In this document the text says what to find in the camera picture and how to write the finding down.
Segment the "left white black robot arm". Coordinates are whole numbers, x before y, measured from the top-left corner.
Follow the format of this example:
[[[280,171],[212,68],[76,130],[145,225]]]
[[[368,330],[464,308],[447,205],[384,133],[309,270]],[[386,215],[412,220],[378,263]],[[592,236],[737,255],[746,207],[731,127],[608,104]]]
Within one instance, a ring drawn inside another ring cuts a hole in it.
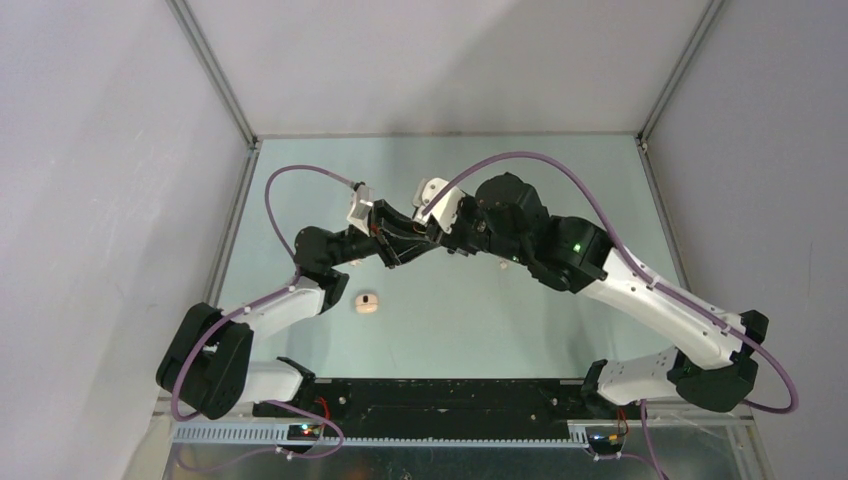
[[[346,229],[305,227],[294,245],[294,277],[284,286],[225,314],[200,302],[189,308],[158,366],[156,383],[172,396],[179,421],[216,420],[241,403],[278,403],[304,416],[315,388],[288,360],[254,361],[254,345],[333,308],[349,281],[338,266],[377,256],[388,268],[437,247],[455,230],[455,201],[422,201],[407,217],[383,200],[355,201]]]

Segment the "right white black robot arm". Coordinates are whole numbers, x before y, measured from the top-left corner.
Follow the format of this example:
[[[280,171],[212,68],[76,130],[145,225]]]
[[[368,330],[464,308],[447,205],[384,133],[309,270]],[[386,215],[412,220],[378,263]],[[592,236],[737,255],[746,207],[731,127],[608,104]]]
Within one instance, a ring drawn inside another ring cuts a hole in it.
[[[430,180],[416,220],[448,249],[523,265],[541,284],[611,306],[671,341],[652,355],[593,362],[581,387],[591,416],[664,398],[724,413],[753,390],[753,348],[700,315],[705,302],[688,292],[681,300],[662,293],[658,278],[644,280],[629,268],[607,231],[581,217],[549,214],[536,189],[519,177],[495,176],[474,195]]]

